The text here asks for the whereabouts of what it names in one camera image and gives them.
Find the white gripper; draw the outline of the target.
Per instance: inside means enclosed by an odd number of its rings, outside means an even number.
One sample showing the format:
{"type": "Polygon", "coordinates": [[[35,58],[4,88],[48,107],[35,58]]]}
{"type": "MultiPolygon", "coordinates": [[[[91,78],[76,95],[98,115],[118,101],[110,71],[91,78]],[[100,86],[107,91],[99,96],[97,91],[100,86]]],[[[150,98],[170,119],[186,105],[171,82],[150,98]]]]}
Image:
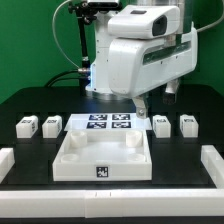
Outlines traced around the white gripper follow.
{"type": "Polygon", "coordinates": [[[145,96],[139,96],[166,84],[163,102],[176,103],[179,77],[193,71],[197,63],[197,31],[168,44],[168,35],[150,36],[150,30],[109,23],[108,31],[115,38],[108,53],[108,82],[111,91],[133,98],[136,116],[145,119],[148,106],[145,96]]]}

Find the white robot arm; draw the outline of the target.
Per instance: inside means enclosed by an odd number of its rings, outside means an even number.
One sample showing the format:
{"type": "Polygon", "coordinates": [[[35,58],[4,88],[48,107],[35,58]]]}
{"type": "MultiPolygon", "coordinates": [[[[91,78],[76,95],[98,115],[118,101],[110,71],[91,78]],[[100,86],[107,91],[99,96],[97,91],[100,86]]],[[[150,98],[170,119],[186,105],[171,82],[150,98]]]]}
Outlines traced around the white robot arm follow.
{"type": "Polygon", "coordinates": [[[166,85],[174,96],[179,78],[196,67],[198,38],[193,0],[87,0],[96,12],[96,59],[87,90],[130,98],[148,116],[148,92],[166,85]]]}

